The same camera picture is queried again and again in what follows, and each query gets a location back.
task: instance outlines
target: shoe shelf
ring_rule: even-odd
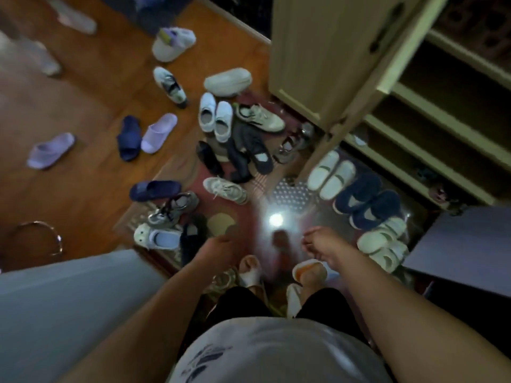
[[[462,38],[451,39],[440,29],[433,28],[426,35],[426,40],[511,90],[511,72],[468,49]]]
[[[511,183],[511,174],[503,168],[393,96],[364,120],[483,204],[496,204]]]
[[[425,43],[392,95],[511,171],[511,91]]]
[[[439,204],[429,195],[429,188],[418,180],[415,171],[417,160],[410,154],[400,149],[396,144],[381,136],[378,132],[368,129],[368,143],[365,146],[358,145],[351,134],[344,141],[351,147],[364,154],[369,159],[378,163],[399,180],[410,186],[417,193],[430,200],[440,208],[447,209],[449,203]]]

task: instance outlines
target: black shorts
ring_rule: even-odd
[[[209,314],[205,329],[237,317],[272,317],[270,309],[247,288],[236,286],[218,299],[217,306]],[[351,335],[367,344],[346,298],[337,289],[317,291],[302,306],[297,319],[309,319]]]

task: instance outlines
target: white cloth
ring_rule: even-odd
[[[307,319],[223,321],[199,337],[168,383],[385,382],[391,379],[367,345]]]

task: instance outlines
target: wooden floor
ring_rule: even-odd
[[[43,220],[62,235],[63,260],[97,255],[121,242],[112,226],[130,205],[128,191],[151,179],[172,156],[197,112],[204,78],[233,67],[252,72],[252,89],[267,93],[269,47],[194,1],[176,25],[197,44],[169,65],[189,107],[178,109],[156,86],[153,39],[100,0],[67,0],[98,21],[95,36],[60,25],[42,0],[0,0],[22,32],[44,43],[61,62],[58,79],[43,76],[16,46],[0,38],[0,253],[2,270],[48,264],[53,241],[43,229],[13,233],[20,222]],[[179,120],[162,150],[126,163],[117,152],[121,120],[131,114],[143,131],[161,115]],[[26,167],[33,144],[61,132],[78,142],[54,167]]]

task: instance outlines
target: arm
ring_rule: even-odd
[[[400,383],[511,381],[511,361],[493,345],[332,230],[311,229],[303,248],[341,274]]]
[[[209,239],[190,264],[60,383],[165,381],[202,292],[235,261],[227,238]]]

